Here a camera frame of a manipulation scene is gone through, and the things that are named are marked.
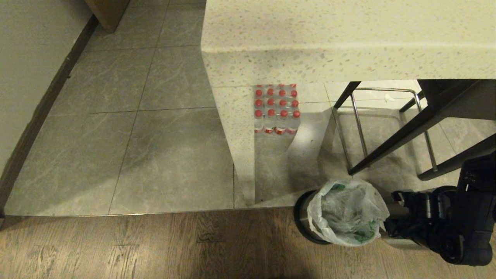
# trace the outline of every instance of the white countertop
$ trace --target white countertop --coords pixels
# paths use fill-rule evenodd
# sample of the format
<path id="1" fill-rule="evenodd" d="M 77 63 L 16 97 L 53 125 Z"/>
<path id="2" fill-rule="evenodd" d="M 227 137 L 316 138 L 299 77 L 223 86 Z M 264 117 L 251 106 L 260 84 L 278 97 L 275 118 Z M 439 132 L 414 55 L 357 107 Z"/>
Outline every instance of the white countertop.
<path id="1" fill-rule="evenodd" d="M 496 78 L 495 0 L 208 0 L 214 87 Z"/>

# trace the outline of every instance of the plastic bag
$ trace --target plastic bag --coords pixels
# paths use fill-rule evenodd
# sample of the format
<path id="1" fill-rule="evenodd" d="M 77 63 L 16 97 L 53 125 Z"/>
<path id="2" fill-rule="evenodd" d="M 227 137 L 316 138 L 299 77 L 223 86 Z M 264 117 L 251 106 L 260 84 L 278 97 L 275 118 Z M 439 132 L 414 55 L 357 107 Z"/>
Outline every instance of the plastic bag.
<path id="1" fill-rule="evenodd" d="M 328 182 L 307 208 L 310 229 L 323 240 L 362 246 L 380 237 L 389 210 L 368 182 L 352 179 Z"/>

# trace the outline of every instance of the baseboard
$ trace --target baseboard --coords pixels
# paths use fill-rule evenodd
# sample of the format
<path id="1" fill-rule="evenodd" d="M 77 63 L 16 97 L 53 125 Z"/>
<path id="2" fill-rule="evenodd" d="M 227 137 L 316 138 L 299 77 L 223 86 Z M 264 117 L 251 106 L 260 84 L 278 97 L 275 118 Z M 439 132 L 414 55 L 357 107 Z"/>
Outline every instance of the baseboard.
<path id="1" fill-rule="evenodd" d="M 74 65 L 83 52 L 84 47 L 86 47 L 86 44 L 95 31 L 97 25 L 97 18 L 94 15 L 91 16 L 90 20 L 81 31 L 81 34 L 79 34 L 79 37 L 74 43 L 74 46 L 72 46 L 71 51 L 59 68 L 59 71 L 54 76 L 52 82 L 50 83 L 50 86 L 45 92 L 45 95 L 36 107 L 33 118 L 26 126 L 26 129 L 17 142 L 17 145 L 12 152 L 10 159 L 7 161 L 7 164 L 0 177 L 0 218 L 4 216 L 3 208 L 5 207 L 8 196 L 10 195 L 10 192 L 14 187 L 15 180 L 17 179 L 21 171 L 22 165 L 24 164 L 24 161 L 26 160 L 31 147 L 33 146 L 34 140 L 36 139 L 36 136 L 38 135 L 43 122 L 47 118 L 47 115 L 50 112 L 55 99 L 62 90 L 65 81 L 72 71 L 72 68 L 74 68 Z"/>

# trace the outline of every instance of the bar stool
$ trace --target bar stool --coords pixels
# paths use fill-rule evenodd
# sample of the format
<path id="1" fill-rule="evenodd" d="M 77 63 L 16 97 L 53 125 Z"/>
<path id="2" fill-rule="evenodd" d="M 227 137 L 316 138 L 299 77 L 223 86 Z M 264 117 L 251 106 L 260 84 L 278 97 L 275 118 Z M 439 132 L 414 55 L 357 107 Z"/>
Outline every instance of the bar stool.
<path id="1" fill-rule="evenodd" d="M 419 179 L 425 181 L 434 177 L 443 175 L 452 170 L 460 168 L 462 163 L 470 158 L 490 154 L 496 150 L 496 134 L 477 143 L 464 152 L 452 157 L 451 159 L 437 165 L 432 152 L 432 146 L 427 130 L 447 117 L 471 118 L 496 120 L 496 80 L 494 79 L 420 79 L 418 80 L 422 89 L 418 94 L 412 92 L 414 97 L 410 100 L 400 112 L 417 104 L 419 113 L 410 120 L 399 131 L 393 134 L 378 148 L 367 153 L 365 141 L 363 139 L 362 128 L 356 108 L 353 92 L 355 90 L 383 90 L 383 91 L 408 91 L 410 89 L 397 88 L 366 88 L 358 87 L 360 81 L 352 81 L 345 88 L 338 101 L 334 105 L 337 110 L 344 101 L 351 97 L 353 109 L 357 119 L 360 140 L 364 151 L 365 158 L 356 166 L 348 170 L 350 175 L 363 170 L 374 162 L 382 159 L 405 143 L 414 139 L 418 135 L 425 133 L 428 145 L 429 155 L 431 157 L 432 169 L 419 175 Z M 426 98 L 428 105 L 425 109 L 420 108 L 419 100 Z"/>

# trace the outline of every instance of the counter leg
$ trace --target counter leg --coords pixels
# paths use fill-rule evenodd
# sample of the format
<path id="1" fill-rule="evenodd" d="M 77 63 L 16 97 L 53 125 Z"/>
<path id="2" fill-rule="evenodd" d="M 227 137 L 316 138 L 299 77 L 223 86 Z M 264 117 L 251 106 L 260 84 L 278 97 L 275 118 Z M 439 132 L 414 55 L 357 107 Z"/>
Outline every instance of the counter leg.
<path id="1" fill-rule="evenodd" d="M 255 203 L 255 141 L 250 87 L 212 88 L 238 181 L 247 205 Z"/>

